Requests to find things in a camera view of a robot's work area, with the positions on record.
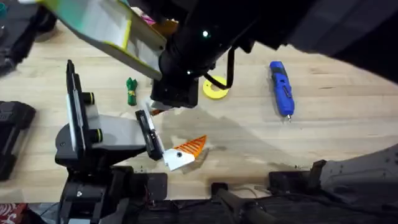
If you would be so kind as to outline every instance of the yellow tape roll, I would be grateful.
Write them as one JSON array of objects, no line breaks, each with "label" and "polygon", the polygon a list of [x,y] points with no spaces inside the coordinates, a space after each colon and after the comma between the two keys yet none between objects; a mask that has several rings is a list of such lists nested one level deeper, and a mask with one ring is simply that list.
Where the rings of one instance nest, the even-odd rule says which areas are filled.
[{"label": "yellow tape roll", "polygon": [[[213,76],[213,78],[217,81],[219,81],[221,84],[226,85],[226,80],[223,77],[218,77],[218,76]],[[222,97],[226,96],[226,94],[228,93],[228,89],[227,90],[218,90],[218,91],[214,91],[211,89],[211,86],[213,84],[211,84],[211,82],[209,80],[206,80],[203,83],[203,91],[205,92],[205,95],[210,97],[211,99],[221,99]]]}]

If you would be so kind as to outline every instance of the cable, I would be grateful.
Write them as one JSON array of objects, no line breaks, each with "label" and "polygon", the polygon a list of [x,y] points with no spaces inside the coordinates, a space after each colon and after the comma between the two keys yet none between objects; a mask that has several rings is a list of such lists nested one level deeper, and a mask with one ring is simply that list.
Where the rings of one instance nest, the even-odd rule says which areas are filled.
[{"label": "cable", "polygon": [[238,46],[233,45],[230,50],[228,51],[228,58],[227,58],[227,68],[226,68],[226,84],[222,84],[219,81],[215,80],[211,75],[205,73],[203,76],[211,82],[211,84],[217,86],[222,90],[227,90],[232,87],[234,82],[234,62],[235,62],[235,50]]},{"label": "cable", "polygon": [[[199,205],[204,205],[204,204],[206,204],[206,203],[208,203],[210,201],[211,201],[210,199],[207,199],[207,200],[201,200],[199,202],[193,202],[193,203],[189,203],[189,204],[185,203],[181,207],[179,207],[176,203],[174,203],[174,201],[170,201],[170,202],[173,203],[173,205],[175,206],[177,211],[181,211],[181,210],[184,210],[184,209],[187,209],[187,208],[191,208],[191,207],[195,207],[195,206],[199,206]],[[169,208],[166,208],[166,209],[163,209],[163,208],[149,208],[148,210],[151,211],[151,212],[172,212],[172,209],[169,209]]]},{"label": "cable", "polygon": [[54,205],[58,204],[59,202],[55,202],[54,204],[50,205],[44,212],[42,212],[39,216],[42,217],[46,212],[48,212]]},{"label": "cable", "polygon": [[383,211],[374,211],[374,210],[368,210],[365,208],[356,208],[352,205],[346,205],[346,204],[341,204],[341,203],[336,203],[336,202],[330,202],[330,201],[326,201],[314,196],[310,196],[310,195],[305,195],[305,194],[280,194],[280,195],[271,195],[268,197],[262,197],[262,198],[258,198],[258,200],[265,200],[265,199],[270,199],[270,198],[275,198],[275,197],[302,197],[302,198],[306,198],[309,200],[313,200],[315,202],[324,204],[324,205],[329,205],[329,206],[334,206],[334,207],[338,207],[338,208],[342,208],[342,209],[346,209],[346,210],[351,210],[354,212],[361,212],[361,213],[365,213],[368,215],[376,215],[376,216],[381,216],[381,215],[387,215],[390,217],[395,217],[398,218],[398,213],[396,212],[383,212]]},{"label": "cable", "polygon": [[247,190],[250,191],[250,193],[253,194],[254,198],[258,198],[256,192],[254,190],[256,190],[256,188],[251,189],[250,187],[237,187],[237,188],[231,188],[230,191],[235,192],[235,191],[241,191],[241,190]]}]

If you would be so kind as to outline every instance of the green light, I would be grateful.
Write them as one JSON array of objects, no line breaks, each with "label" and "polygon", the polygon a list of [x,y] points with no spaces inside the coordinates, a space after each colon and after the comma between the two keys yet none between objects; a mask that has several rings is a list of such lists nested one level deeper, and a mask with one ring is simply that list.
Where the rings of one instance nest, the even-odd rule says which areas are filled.
[{"label": "green light", "polygon": [[207,32],[205,30],[201,34],[203,35],[204,38],[209,37],[209,32]]}]

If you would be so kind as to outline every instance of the green object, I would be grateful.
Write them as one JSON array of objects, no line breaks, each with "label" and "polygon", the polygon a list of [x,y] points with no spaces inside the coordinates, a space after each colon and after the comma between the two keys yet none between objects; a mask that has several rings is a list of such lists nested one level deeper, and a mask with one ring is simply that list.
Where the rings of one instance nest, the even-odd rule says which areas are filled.
[{"label": "green object", "polygon": [[136,96],[136,88],[138,86],[137,80],[132,80],[129,78],[126,81],[127,85],[127,103],[130,106],[136,106],[137,105],[137,96]]}]

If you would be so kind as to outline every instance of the wooden tabletop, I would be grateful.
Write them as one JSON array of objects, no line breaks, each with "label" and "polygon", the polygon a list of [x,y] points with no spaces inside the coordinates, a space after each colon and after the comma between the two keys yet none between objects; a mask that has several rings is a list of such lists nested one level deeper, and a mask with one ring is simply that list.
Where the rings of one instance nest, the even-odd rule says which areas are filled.
[{"label": "wooden tabletop", "polygon": [[[0,183],[1,202],[57,202],[67,172],[54,162],[55,137],[67,122],[65,69],[72,59],[83,89],[92,91],[101,114],[134,119],[125,82],[139,82],[138,101],[150,80],[76,38],[57,24],[55,36],[36,43],[17,71],[0,77],[0,100],[21,101],[37,110],[25,133],[10,180]],[[295,113],[283,122],[275,107],[267,65],[284,63],[293,88]],[[225,76],[226,57],[212,75]],[[236,53],[235,80],[228,95],[211,100],[200,86],[195,109],[154,118],[166,147],[208,136],[196,162],[168,172],[146,154],[122,162],[141,172],[167,172],[168,198],[205,198],[212,182],[227,182],[240,194],[267,182],[273,170],[308,169],[319,159],[347,159],[398,143],[398,87],[372,73],[292,47],[278,51],[256,44]]]}]

